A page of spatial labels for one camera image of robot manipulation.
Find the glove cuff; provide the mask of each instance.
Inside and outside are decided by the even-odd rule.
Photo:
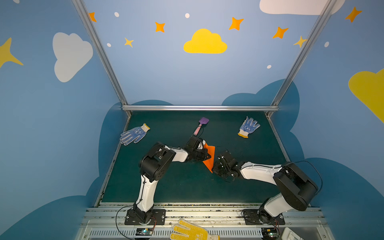
[[[144,123],[143,126],[141,126],[141,129],[143,129],[144,132],[147,132],[150,128]]]
[[[207,240],[220,240],[220,236],[219,235],[210,235],[210,234],[208,234]]]
[[[240,129],[238,135],[239,135],[239,136],[242,136],[243,138],[248,138],[248,133],[245,132],[245,131],[243,131],[243,130],[241,130],[241,129]]]

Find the orange triangle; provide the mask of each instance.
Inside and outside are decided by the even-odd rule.
[[[210,170],[210,172],[213,173],[212,168],[214,167],[215,146],[208,146],[208,144],[205,143],[204,148],[208,149],[208,154],[211,155],[211,158],[203,161],[203,163]]]

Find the green mat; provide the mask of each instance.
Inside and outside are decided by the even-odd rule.
[[[245,118],[253,117],[260,127],[242,138],[237,135]],[[182,147],[206,117],[201,138],[216,146],[215,154],[228,149],[238,161],[282,164],[284,155],[263,112],[148,111],[133,112],[128,129],[146,123],[151,129],[137,144],[121,146],[103,202],[134,202],[140,189],[138,163],[157,142]],[[257,180],[225,182],[210,173],[202,162],[173,162],[159,181],[155,202],[263,202],[279,193],[277,187]]]

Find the wall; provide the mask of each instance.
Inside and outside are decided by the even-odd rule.
[[[383,9],[377,0],[345,2],[272,116],[290,159],[306,159],[322,175],[311,204],[322,207],[336,239],[384,233]],[[319,182],[310,165],[300,166]]]
[[[250,105],[286,77],[325,3],[85,0],[128,103],[175,105]]]
[[[127,116],[71,0],[0,23],[0,239],[73,239]]]

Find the yellow cloud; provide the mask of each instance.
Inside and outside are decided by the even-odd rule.
[[[211,33],[208,29],[199,29],[192,40],[184,44],[184,51],[187,53],[223,53],[227,45],[221,41],[217,33]]]
[[[378,73],[356,73],[348,85],[352,93],[384,122],[384,69]]]

